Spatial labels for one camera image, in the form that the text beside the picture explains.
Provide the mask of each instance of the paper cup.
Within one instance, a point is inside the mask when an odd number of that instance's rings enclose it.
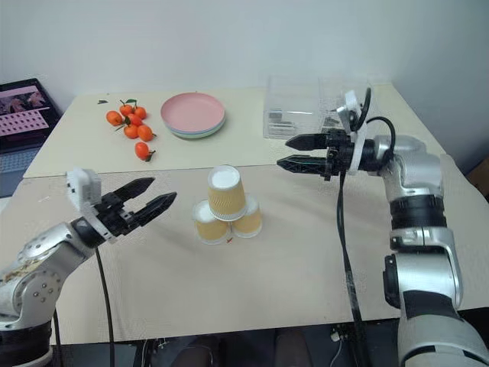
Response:
[[[232,231],[237,237],[249,239],[261,231],[261,212],[258,201],[249,193],[246,194],[246,213],[232,223]]]
[[[212,215],[208,200],[203,200],[193,207],[193,220],[200,240],[206,245],[222,243],[230,233],[229,223]]]
[[[207,179],[209,205],[212,214],[225,222],[232,222],[246,213],[246,199],[241,176],[233,166],[213,168]]]

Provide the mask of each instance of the laptop screen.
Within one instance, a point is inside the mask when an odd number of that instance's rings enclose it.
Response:
[[[41,146],[59,120],[37,79],[0,85],[0,152]]]

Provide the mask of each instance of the clear plastic box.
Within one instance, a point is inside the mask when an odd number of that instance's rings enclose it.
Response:
[[[345,93],[354,90],[362,103],[369,86],[366,80],[271,76],[265,96],[263,136],[288,139],[342,128],[336,109],[345,104]],[[374,114],[378,114],[378,108],[372,94],[368,115]]]

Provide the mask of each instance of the plate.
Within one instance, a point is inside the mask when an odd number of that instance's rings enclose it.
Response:
[[[161,117],[175,135],[203,138],[217,132],[225,121],[224,106],[205,93],[182,93],[161,106]]]

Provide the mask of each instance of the white wall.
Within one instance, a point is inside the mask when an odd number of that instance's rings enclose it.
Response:
[[[486,0],[0,6],[0,75],[39,78],[61,109],[81,93],[258,86],[271,73],[361,75],[393,80],[462,168],[489,137]],[[489,153],[487,143],[483,149]]]

